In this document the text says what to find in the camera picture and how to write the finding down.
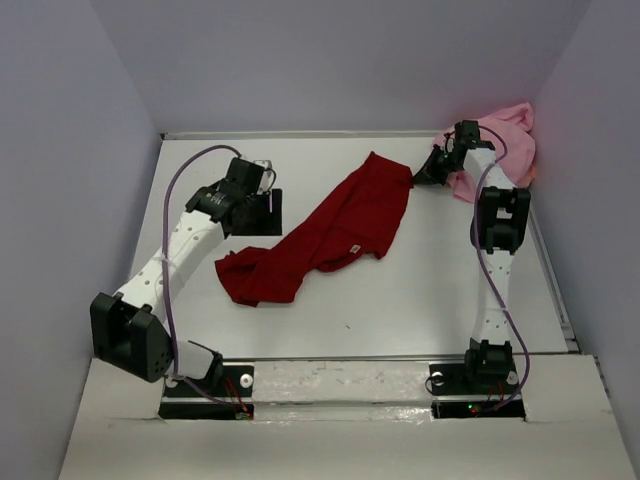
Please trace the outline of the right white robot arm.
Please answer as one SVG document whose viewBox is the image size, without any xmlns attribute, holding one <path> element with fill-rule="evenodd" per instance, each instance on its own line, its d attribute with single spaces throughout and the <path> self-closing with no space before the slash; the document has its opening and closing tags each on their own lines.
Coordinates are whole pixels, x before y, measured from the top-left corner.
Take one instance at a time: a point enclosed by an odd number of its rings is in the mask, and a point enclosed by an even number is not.
<svg viewBox="0 0 640 480">
<path fill-rule="evenodd" d="M 530 354 L 508 307 L 511 269 L 524 243 L 531 194 L 502 168 L 508 146 L 494 130 L 462 120 L 435 145 L 414 174 L 416 185 L 444 185 L 469 174 L 475 186 L 470 243 L 479 266 L 478 308 L 464 361 L 432 367 L 425 387 L 434 396 L 499 395 L 512 400 L 528 378 Z"/>
</svg>

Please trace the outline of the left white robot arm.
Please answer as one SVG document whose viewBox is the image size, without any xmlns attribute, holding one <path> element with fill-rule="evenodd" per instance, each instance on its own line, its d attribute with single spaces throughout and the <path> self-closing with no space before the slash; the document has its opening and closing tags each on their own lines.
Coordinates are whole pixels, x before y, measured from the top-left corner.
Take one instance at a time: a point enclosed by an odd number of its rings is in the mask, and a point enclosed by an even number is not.
<svg viewBox="0 0 640 480">
<path fill-rule="evenodd" d="M 235 156 L 225 176 L 200 187 L 172 224 L 164 196 L 161 244 L 114 293 L 91 302 L 97 359 L 141 380 L 183 383 L 211 397 L 223 378 L 222 355 L 177 334 L 173 302 L 206 257 L 230 236 L 257 236 L 281 225 L 281 192 L 269 160 Z"/>
</svg>

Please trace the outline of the red t shirt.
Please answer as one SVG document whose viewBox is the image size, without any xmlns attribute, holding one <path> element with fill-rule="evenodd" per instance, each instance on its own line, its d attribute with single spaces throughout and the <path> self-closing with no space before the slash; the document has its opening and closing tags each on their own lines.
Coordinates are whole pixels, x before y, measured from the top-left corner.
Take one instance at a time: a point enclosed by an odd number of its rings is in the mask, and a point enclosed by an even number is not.
<svg viewBox="0 0 640 480">
<path fill-rule="evenodd" d="M 218 279 L 237 304 L 290 304 L 313 270 L 332 273 L 367 254 L 383 258 L 411 188 L 408 166 L 372 152 L 274 247 L 247 247 L 216 261 Z"/>
</svg>

